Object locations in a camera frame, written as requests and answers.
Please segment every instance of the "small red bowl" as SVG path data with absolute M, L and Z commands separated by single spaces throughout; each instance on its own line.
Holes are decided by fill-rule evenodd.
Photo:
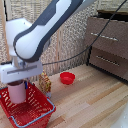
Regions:
M 63 72 L 60 74 L 60 80 L 63 84 L 72 84 L 75 79 L 75 75 L 70 72 Z

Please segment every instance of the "cable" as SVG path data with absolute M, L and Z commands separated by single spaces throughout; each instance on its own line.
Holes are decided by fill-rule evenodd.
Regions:
M 112 18 L 115 16 L 115 14 L 118 12 L 118 10 L 126 3 L 127 0 L 125 0 L 119 7 L 118 9 L 114 12 L 114 14 L 110 17 L 110 19 L 107 21 L 106 25 L 104 26 L 104 28 L 101 30 L 101 32 L 98 34 L 98 36 L 96 37 L 96 39 L 93 41 L 93 43 L 87 47 L 85 50 L 83 50 L 82 52 L 80 52 L 79 54 L 71 57 L 71 58 L 68 58 L 68 59 L 65 59 L 65 60 L 60 60 L 60 61 L 57 61 L 57 62 L 51 62 L 51 63 L 46 63 L 46 64 L 42 64 L 42 65 L 50 65 L 50 64 L 55 64 L 55 63 L 61 63 L 61 62 L 64 62 L 64 61 L 68 61 L 68 60 L 71 60 L 79 55 L 81 55 L 82 53 L 84 53 L 85 51 L 87 51 L 96 41 L 97 39 L 100 37 L 100 35 L 102 34 L 102 32 L 105 30 L 105 28 L 107 27 L 107 25 L 109 24 L 109 22 L 112 20 Z

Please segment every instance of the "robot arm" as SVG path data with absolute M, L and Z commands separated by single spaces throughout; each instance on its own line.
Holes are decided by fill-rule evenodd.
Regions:
M 47 41 L 73 14 L 96 0 L 53 0 L 39 18 L 31 24 L 24 18 L 6 22 L 6 38 L 11 63 L 0 66 L 2 83 L 22 80 L 42 73 L 39 59 L 48 46 Z
M 47 40 L 72 15 L 96 0 L 53 0 L 32 26 L 19 33 L 13 42 L 17 56 L 25 62 L 39 60 Z

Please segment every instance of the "red basket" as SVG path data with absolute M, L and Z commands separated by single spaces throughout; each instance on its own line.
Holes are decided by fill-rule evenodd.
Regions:
M 11 103 L 6 87 L 0 90 L 0 104 L 14 128 L 45 128 L 56 110 L 54 104 L 30 83 L 23 103 Z

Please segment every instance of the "drawer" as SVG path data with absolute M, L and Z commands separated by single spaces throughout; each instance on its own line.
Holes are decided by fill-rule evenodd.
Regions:
M 89 17 L 85 35 L 85 43 L 90 45 L 106 24 L 107 19 Z M 110 21 L 93 47 L 128 59 L 128 23 Z
M 128 80 L 128 60 L 92 48 L 89 63 Z

